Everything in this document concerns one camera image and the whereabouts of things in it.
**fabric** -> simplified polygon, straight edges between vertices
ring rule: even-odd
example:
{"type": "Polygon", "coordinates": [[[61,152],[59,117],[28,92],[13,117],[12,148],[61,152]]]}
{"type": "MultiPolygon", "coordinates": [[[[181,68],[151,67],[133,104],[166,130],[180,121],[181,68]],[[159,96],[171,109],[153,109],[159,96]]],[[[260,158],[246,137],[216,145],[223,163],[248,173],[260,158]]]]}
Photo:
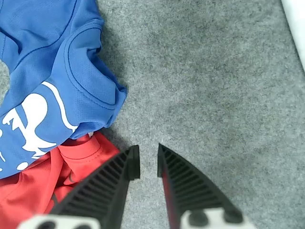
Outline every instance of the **fabric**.
{"type": "Polygon", "coordinates": [[[68,140],[19,174],[1,179],[0,227],[14,229],[34,214],[49,213],[78,182],[118,152],[95,132],[90,139],[68,140]]]}
{"type": "Polygon", "coordinates": [[[95,0],[0,0],[0,59],[10,71],[0,178],[115,120],[126,89],[97,56],[103,23],[95,0]]]}
{"type": "Polygon", "coordinates": [[[290,31],[295,41],[303,69],[305,70],[305,1],[282,0],[290,31]]]}

